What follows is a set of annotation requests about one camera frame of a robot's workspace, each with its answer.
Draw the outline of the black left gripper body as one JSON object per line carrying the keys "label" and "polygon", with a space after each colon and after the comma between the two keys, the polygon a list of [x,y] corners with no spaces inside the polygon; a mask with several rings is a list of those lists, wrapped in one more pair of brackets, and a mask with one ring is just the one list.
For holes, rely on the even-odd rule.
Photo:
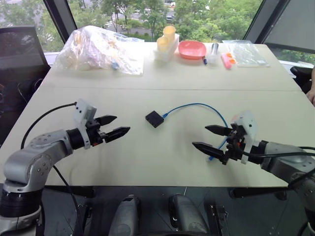
{"label": "black left gripper body", "polygon": [[105,141],[105,133],[100,130],[106,124],[106,118],[94,118],[86,123],[86,132],[91,146],[95,147]]}

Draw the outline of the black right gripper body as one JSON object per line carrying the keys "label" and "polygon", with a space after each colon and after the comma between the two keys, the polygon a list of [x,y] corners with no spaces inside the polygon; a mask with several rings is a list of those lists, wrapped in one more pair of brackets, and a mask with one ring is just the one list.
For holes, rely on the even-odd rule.
{"label": "black right gripper body", "polygon": [[226,165],[229,159],[241,160],[245,147],[244,136],[246,135],[243,126],[233,124],[232,128],[224,128],[223,135],[227,137],[227,145],[221,163]]}

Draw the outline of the bystander bare hand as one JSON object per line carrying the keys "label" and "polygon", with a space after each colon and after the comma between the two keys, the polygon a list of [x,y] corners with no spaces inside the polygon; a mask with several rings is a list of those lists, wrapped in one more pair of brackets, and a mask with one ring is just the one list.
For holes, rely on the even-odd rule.
{"label": "bystander bare hand", "polygon": [[315,106],[315,67],[312,69],[311,82],[311,88],[307,92],[306,96],[308,100],[313,104],[313,106]]}

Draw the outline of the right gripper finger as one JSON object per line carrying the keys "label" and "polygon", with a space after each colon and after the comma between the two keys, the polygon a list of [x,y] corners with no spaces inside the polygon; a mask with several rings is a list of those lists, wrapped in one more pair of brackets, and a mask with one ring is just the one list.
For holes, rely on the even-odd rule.
{"label": "right gripper finger", "polygon": [[205,126],[205,129],[220,136],[228,136],[232,131],[231,128],[220,126],[220,125],[208,125],[208,126]]}
{"label": "right gripper finger", "polygon": [[225,163],[224,152],[222,150],[204,142],[192,142],[192,145],[202,153],[218,159],[221,163]]}

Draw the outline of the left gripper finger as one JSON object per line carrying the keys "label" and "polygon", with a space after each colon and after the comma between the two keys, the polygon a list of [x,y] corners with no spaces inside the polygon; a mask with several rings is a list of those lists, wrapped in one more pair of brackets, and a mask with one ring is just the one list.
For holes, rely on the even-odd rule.
{"label": "left gripper finger", "polygon": [[117,118],[116,116],[105,115],[105,116],[100,116],[98,118],[95,118],[95,120],[96,120],[96,122],[98,122],[100,124],[100,126],[104,126],[104,125],[110,124],[116,118]]}
{"label": "left gripper finger", "polygon": [[127,126],[116,128],[116,129],[112,130],[111,132],[105,134],[105,142],[109,143],[109,142],[112,142],[118,138],[121,138],[129,130],[130,130],[130,127],[127,127]]}

